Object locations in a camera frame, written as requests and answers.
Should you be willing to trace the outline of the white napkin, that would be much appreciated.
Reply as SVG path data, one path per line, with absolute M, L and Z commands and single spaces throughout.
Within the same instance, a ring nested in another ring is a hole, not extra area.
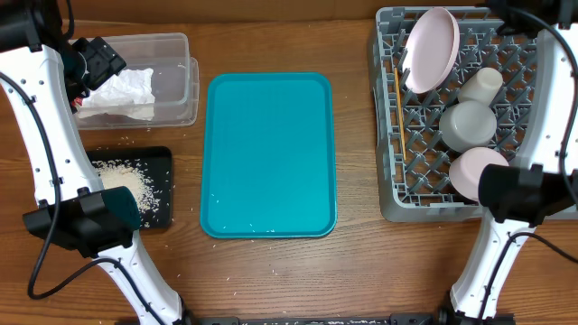
M 81 100 L 77 117 L 121 115 L 151 121 L 154 117 L 154 70 L 122 70 Z

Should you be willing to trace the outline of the wooden chopstick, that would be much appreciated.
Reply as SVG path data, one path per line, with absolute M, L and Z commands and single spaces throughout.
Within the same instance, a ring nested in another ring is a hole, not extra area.
M 397 108 L 397 120 L 399 126 L 399 134 L 400 134 L 400 146 L 401 146 L 401 153 L 403 156 L 404 162 L 406 161 L 406 140 L 405 140 L 405 128 L 404 128 L 404 113 L 402 108 L 401 102 L 401 93 L 400 93 L 400 83 L 399 83 L 399 72 L 397 68 L 394 68 L 394 80 L 395 80 L 395 92 L 396 92 L 396 108 Z

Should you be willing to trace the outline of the large white plate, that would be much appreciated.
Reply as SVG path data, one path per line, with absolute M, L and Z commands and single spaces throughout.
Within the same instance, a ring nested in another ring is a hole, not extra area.
M 406 42 L 402 71 L 409 70 L 406 87 L 423 94 L 440 86 L 450 74 L 460 45 L 454 16 L 443 7 L 426 11 L 415 23 Z

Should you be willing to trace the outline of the grey bowl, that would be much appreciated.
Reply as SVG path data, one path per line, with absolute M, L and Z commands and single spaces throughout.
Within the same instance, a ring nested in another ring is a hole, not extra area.
M 492 110 L 477 101 L 464 101 L 447 108 L 439 122 L 443 142 L 455 152 L 487 146 L 496 133 Z

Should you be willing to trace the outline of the white paper cup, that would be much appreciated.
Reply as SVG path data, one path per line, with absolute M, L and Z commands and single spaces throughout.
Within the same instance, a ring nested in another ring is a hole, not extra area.
M 502 83 L 500 72 L 493 68 L 482 68 L 460 88 L 458 101 L 476 101 L 488 107 L 499 93 Z

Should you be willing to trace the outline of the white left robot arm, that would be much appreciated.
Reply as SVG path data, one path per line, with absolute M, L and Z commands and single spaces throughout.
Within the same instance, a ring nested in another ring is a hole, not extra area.
M 101 267 L 142 324 L 192 324 L 182 297 L 148 255 L 129 189 L 106 189 L 81 142 L 72 102 L 117 75 L 125 61 L 101 38 L 74 37 L 54 1 L 1 4 L 1 85 L 33 172 L 28 232 Z

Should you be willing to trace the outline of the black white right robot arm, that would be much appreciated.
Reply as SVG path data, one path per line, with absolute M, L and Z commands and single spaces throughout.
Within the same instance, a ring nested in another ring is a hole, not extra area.
M 536 40 L 536 88 L 527 130 L 510 166 L 490 164 L 479 185 L 487 214 L 469 260 L 438 309 L 438 324 L 512 324 L 498 315 L 517 255 L 546 217 L 577 204 L 577 3 L 485 1 L 502 35 Z

